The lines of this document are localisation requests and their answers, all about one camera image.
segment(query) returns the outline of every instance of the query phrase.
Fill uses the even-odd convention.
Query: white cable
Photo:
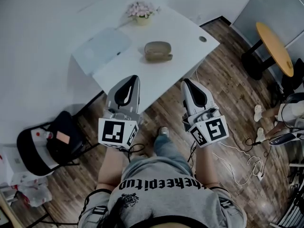
[[[196,78],[197,78],[198,82],[200,82],[199,77],[198,77],[198,71],[197,71],[197,70],[195,70],[195,74],[196,74]]]
[[[247,183],[249,182],[250,177],[251,177],[252,175],[257,176],[259,173],[262,173],[262,170],[264,169],[264,163],[263,163],[263,161],[262,161],[261,158],[256,157],[256,156],[250,156],[250,155],[247,154],[246,152],[244,152],[244,151],[242,151],[242,150],[239,150],[239,149],[236,148],[236,147],[232,147],[232,146],[229,146],[229,145],[225,145],[225,144],[223,144],[222,142],[219,142],[219,143],[222,144],[222,145],[224,145],[224,146],[226,146],[226,147],[230,147],[230,148],[232,148],[232,149],[236,149],[236,150],[239,151],[239,152],[243,152],[245,155],[249,156],[249,159],[248,159],[248,161],[247,161],[247,165],[250,164],[250,161],[251,161],[252,158],[257,158],[257,159],[258,159],[258,161],[255,162],[255,165],[254,165],[254,167],[253,167],[253,169],[252,169],[252,171],[251,171],[249,177],[247,178],[246,182],[244,182],[243,184],[240,184],[240,183],[238,183],[238,182],[236,181],[236,178],[235,178],[235,175],[234,175],[234,171],[233,171],[233,168],[232,168],[231,164],[230,164],[228,161],[226,161],[226,160],[220,158],[219,156],[217,156],[215,153],[212,153],[212,154],[214,154],[216,157],[218,157],[220,160],[222,160],[223,162],[225,162],[226,164],[229,165],[230,170],[231,170],[231,173],[232,173],[233,180],[234,180],[234,182],[235,182],[238,186],[243,186],[243,185],[247,184]],[[256,167],[257,167],[258,164],[260,164],[260,170],[255,174],[255,170],[256,170]]]

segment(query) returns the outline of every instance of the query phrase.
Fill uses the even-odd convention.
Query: shirt sleeve
[[[100,219],[108,212],[111,191],[98,189],[85,199],[85,206],[79,216],[78,228],[96,227]]]
[[[226,189],[220,187],[213,187],[210,189],[218,195],[221,210],[226,218],[225,227],[245,228],[247,215],[243,208],[232,200],[230,193]]]

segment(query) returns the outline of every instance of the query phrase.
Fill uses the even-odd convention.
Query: jeans
[[[171,161],[175,162],[175,164],[182,166],[185,168],[190,176],[193,176],[192,170],[188,165],[186,159],[182,156],[182,154],[178,151],[174,143],[164,134],[158,135],[154,142],[154,152],[157,156],[166,157]],[[145,160],[146,157],[136,156],[131,160],[126,169],[130,169],[139,161]]]

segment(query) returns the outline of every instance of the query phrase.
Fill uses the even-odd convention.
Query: white table
[[[119,28],[131,40],[132,45],[122,54],[93,74],[93,78],[106,94],[120,80],[138,75],[140,79],[140,105],[142,113],[180,78],[189,77],[202,60],[219,43],[191,20],[168,8],[151,17],[146,26],[133,22]],[[199,40],[204,36],[207,41]],[[171,44],[173,59],[162,63],[148,63],[144,58],[144,46],[151,41]]]

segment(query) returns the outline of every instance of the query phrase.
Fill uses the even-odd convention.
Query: black table leg
[[[258,49],[259,46],[263,44],[262,40],[259,40],[252,48],[245,52],[242,57],[242,64],[246,72],[250,77],[255,80],[260,80],[262,78],[262,72],[269,68],[275,63],[272,57],[265,60],[263,63],[259,63],[258,60],[252,55],[252,53]]]

